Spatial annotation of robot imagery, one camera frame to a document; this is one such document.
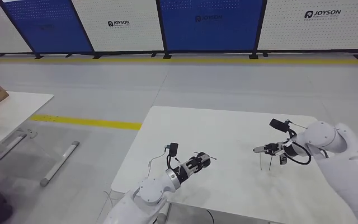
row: yellow floor line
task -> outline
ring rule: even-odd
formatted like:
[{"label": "yellow floor line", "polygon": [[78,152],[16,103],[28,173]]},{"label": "yellow floor line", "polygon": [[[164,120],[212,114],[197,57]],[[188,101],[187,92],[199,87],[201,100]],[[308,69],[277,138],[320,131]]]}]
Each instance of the yellow floor line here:
[{"label": "yellow floor line", "polygon": [[130,122],[117,122],[110,120],[95,120],[95,119],[83,119],[83,118],[69,118],[65,116],[51,116],[51,115],[33,115],[31,120],[38,122],[55,122],[64,124],[76,124],[76,125],[87,125],[104,128],[119,128],[119,129],[130,129],[139,130],[142,126],[141,123],[130,123]]},{"label": "yellow floor line", "polygon": [[240,58],[42,58],[34,59],[10,59],[3,58],[0,62],[31,62],[31,63],[72,63],[72,62],[154,62],[154,63],[250,63],[250,64],[358,64],[357,59],[240,59]]}]

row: joyson logo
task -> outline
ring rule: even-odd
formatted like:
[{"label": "joyson logo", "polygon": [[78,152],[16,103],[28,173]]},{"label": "joyson logo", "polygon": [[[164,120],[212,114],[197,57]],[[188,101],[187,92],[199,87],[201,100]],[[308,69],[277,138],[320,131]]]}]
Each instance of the joyson logo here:
[{"label": "joyson logo", "polygon": [[129,25],[130,23],[128,20],[108,21],[108,26],[113,28],[124,27]]},{"label": "joyson logo", "polygon": [[210,15],[210,16],[195,16],[195,22],[221,20],[223,15]]},{"label": "joyson logo", "polygon": [[305,19],[310,18],[329,18],[329,17],[338,17],[341,14],[342,10],[319,10],[319,11],[307,11],[304,15]]}]

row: white table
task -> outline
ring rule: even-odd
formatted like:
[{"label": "white table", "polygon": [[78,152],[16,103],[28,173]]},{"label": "white table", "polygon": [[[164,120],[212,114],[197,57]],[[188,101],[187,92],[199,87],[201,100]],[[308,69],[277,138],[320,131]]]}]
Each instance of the white table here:
[{"label": "white table", "polygon": [[[253,148],[288,137],[269,126],[272,118],[290,119],[303,126],[316,121],[309,116],[154,106],[112,190],[124,193],[137,186],[147,177],[149,160],[161,155],[164,145],[176,142],[181,162],[194,156],[193,151],[203,151],[217,160],[170,194],[171,203],[277,223],[355,223],[349,207],[327,184],[314,160],[307,166],[291,161],[280,166],[279,158],[274,157],[271,171],[267,164],[260,170],[260,156]],[[307,157],[298,160],[306,161]],[[153,161],[150,177],[161,176],[165,170],[163,156]]]},{"label": "white table", "polygon": [[[8,92],[8,94],[9,96],[0,102],[0,143],[15,132],[24,121],[37,112],[54,96],[51,94],[33,94],[27,92]],[[9,151],[25,137],[26,134],[21,134],[7,146],[0,144],[0,146],[2,146],[0,159],[8,154]],[[62,159],[58,161],[47,176],[42,179],[40,183],[41,186],[47,185],[78,144],[78,142],[71,144]]]}]

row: black cable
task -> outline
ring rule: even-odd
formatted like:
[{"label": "black cable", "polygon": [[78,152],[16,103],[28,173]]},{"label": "black cable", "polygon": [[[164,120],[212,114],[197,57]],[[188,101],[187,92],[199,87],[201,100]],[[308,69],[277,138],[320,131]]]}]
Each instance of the black cable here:
[{"label": "black cable", "polygon": [[300,161],[297,161],[297,160],[291,158],[289,155],[287,155],[287,153],[284,153],[284,155],[285,155],[288,159],[294,161],[294,162],[297,163],[297,164],[308,165],[308,164],[311,162],[311,159],[312,159],[311,154],[310,154],[303,146],[299,145],[298,143],[292,142],[292,144],[294,144],[294,145],[300,147],[301,149],[303,149],[303,150],[307,153],[308,161],[307,161],[307,162],[300,162]]},{"label": "black cable", "polygon": [[321,151],[324,153],[324,156],[325,156],[326,158],[329,158],[329,156],[328,156],[326,150],[323,150],[323,149],[321,149],[321,148],[319,148],[319,150],[321,150]]},{"label": "black cable", "polygon": [[273,156],[271,156],[270,167],[268,168],[269,171],[271,170],[272,158],[273,158]]},{"label": "black cable", "polygon": [[167,166],[168,166],[168,169],[172,170],[172,166],[170,165],[171,160],[172,160],[172,157],[170,155],[168,155],[167,156]]},{"label": "black cable", "polygon": [[211,216],[211,219],[213,220],[213,224],[215,224],[213,215],[209,212],[209,210],[206,210],[206,211],[207,211],[207,212],[209,213],[209,215]]}]

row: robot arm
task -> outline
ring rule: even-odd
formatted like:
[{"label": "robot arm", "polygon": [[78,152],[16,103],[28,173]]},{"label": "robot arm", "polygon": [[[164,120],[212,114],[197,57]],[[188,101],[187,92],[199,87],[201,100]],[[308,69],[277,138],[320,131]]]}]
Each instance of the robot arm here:
[{"label": "robot arm", "polygon": [[[296,134],[289,128],[289,123],[289,120],[282,123],[273,119],[270,125],[289,132],[290,138],[285,142],[257,147],[254,152],[280,156],[282,165],[287,163],[287,158],[298,162],[293,159],[297,155],[309,157],[307,162],[298,162],[306,165],[313,156],[329,185],[358,219],[358,142],[354,132],[344,124],[333,127],[325,122],[315,122],[304,132]],[[326,151],[335,155],[328,157]]]},{"label": "robot arm", "polygon": [[178,144],[171,143],[167,157],[168,169],[159,178],[145,179],[130,190],[111,210],[103,224],[152,224],[165,205],[165,192],[175,192],[192,174],[210,165],[210,157],[201,152],[172,169],[170,158],[176,156]]}]

